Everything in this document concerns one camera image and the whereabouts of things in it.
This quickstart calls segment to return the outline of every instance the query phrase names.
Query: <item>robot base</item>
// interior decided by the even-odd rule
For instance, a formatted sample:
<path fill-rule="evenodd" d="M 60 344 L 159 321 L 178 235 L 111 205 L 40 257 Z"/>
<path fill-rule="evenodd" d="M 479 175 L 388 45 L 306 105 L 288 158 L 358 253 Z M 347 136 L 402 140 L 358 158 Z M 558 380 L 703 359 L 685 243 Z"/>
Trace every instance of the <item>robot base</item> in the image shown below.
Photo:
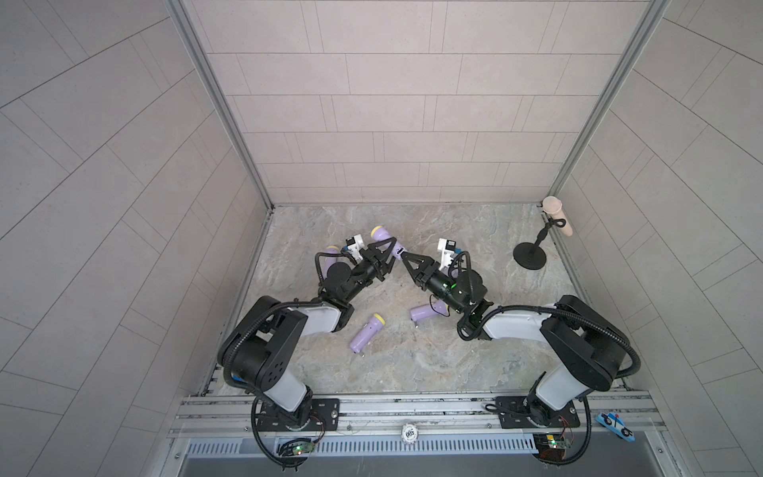
<path fill-rule="evenodd" d="M 524 401 L 527 396 L 498 396 L 495 398 L 495 405 L 499 408 L 506 408 L 511 411 L 516 411 L 518 414 L 526 414 L 527 408 Z M 578 418 L 578 412 L 575 405 L 570 401 L 562 410 L 560 410 L 555 418 L 559 421 L 559 424 L 552 423 L 551 427 L 563 427 L 564 422 L 562 418 L 567 420 L 568 427 L 580 427 L 580 419 Z M 542 429 L 538 427 L 528 418 L 521 416 L 512 416 L 509 414 L 499 414 L 498 419 L 501 421 L 501 429 Z"/>
<path fill-rule="evenodd" d="M 339 399 L 313 399 L 311 403 L 311 412 L 319 414 L 324 419 L 325 430 L 336 430 L 339 421 Z M 278 408 L 270 403 L 262 403 L 262 409 L 258 414 L 261 422 L 259 424 L 260 432 L 288 432 L 290 430 L 299 430 L 304 432 L 317 432 L 320 430 L 320 423 L 315 419 L 307 421 L 301 429 L 290 429 L 279 419 Z"/>

